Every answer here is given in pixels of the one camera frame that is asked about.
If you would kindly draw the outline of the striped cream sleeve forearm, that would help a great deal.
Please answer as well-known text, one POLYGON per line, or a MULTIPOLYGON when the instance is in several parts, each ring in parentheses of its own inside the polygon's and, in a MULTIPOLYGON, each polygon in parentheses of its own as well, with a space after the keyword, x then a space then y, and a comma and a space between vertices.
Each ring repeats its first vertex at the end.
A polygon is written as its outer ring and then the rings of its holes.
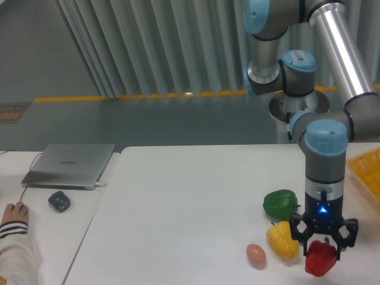
POLYGON ((1 284, 37 284, 38 264, 27 223, 1 226, 1 284))

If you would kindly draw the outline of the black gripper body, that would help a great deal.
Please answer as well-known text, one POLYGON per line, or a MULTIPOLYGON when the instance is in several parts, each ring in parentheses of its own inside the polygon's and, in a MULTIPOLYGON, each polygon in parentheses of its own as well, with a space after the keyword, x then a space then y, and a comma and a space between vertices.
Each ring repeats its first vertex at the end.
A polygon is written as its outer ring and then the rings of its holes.
POLYGON ((329 230, 337 232, 344 224, 342 210, 343 196, 321 201, 306 194, 303 221, 308 231, 330 235, 329 230))

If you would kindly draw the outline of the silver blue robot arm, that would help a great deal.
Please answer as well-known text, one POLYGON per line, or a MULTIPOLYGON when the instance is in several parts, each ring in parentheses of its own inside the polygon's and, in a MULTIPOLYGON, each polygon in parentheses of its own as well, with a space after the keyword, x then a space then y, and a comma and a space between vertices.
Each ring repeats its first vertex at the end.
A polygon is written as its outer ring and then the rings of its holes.
POLYGON ((350 142, 379 136, 379 94, 368 75, 346 20, 346 1, 244 1, 243 25, 256 52, 243 69, 251 95, 273 93, 271 116, 287 126, 305 155, 305 210, 290 216, 290 231, 305 251, 314 235, 331 237, 338 251, 356 243, 359 223, 343 217, 346 151, 350 142), (307 24, 324 51, 343 102, 332 111, 316 86, 312 53, 278 55, 288 29, 307 24))

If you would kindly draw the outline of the person's hand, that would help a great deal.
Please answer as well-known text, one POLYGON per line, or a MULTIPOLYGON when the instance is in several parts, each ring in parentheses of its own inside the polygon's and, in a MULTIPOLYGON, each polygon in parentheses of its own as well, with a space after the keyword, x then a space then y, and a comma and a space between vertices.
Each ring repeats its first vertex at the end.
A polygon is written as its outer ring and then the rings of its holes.
POLYGON ((8 204, 5 207, 1 226, 7 223, 29 223, 29 207, 23 202, 19 201, 16 204, 8 204))

